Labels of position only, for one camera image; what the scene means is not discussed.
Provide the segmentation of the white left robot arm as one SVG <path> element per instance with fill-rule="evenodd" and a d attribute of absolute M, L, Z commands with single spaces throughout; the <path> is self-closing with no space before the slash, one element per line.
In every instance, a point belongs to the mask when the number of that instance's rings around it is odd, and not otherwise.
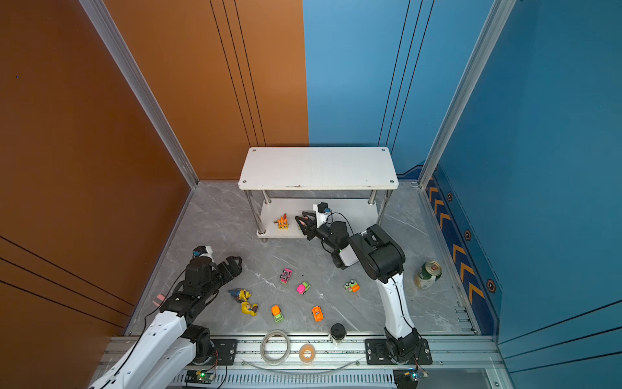
<path fill-rule="evenodd" d="M 241 273 L 237 256 L 220 264 L 205 255 L 191 259 L 136 343 L 90 387 L 165 388 L 191 362 L 216 361 L 209 329 L 194 321 Z"/>

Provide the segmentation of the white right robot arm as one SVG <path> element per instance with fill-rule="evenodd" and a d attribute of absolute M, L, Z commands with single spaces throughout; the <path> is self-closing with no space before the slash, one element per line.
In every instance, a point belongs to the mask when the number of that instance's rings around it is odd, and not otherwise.
<path fill-rule="evenodd" d="M 317 223 L 317 214 L 303 212 L 295 217 L 307 240 L 317 238 L 330 254 L 335 267 L 345 269 L 360 264 L 374 280 L 385 312 L 386 347 L 397 364 L 416 359 L 423 338 L 411 319 L 403 288 L 403 265 L 406 256 L 401 246 L 380 226 L 371 225 L 364 232 L 351 235 L 348 221 Z"/>

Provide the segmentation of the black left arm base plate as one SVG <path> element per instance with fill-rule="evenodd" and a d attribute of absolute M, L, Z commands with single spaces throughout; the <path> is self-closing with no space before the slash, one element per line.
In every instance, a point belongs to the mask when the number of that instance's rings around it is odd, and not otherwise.
<path fill-rule="evenodd" d="M 232 366 L 237 350 L 235 339 L 201 340 L 196 345 L 194 366 Z"/>

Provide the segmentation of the orange yellow dragon figure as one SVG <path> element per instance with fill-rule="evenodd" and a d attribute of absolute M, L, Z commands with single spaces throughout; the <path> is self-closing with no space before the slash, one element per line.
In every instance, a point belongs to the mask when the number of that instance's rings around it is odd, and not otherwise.
<path fill-rule="evenodd" d="M 289 228 L 288 217 L 287 214 L 284 213 L 281 215 L 276 221 L 275 224 L 279 230 L 287 230 Z"/>

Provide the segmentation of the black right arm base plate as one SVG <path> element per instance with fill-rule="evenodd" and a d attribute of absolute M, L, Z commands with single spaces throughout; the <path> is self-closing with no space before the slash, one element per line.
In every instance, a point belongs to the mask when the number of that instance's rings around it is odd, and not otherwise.
<path fill-rule="evenodd" d="M 370 366 L 432 365 L 432 354 L 425 339 L 366 339 L 364 346 Z"/>

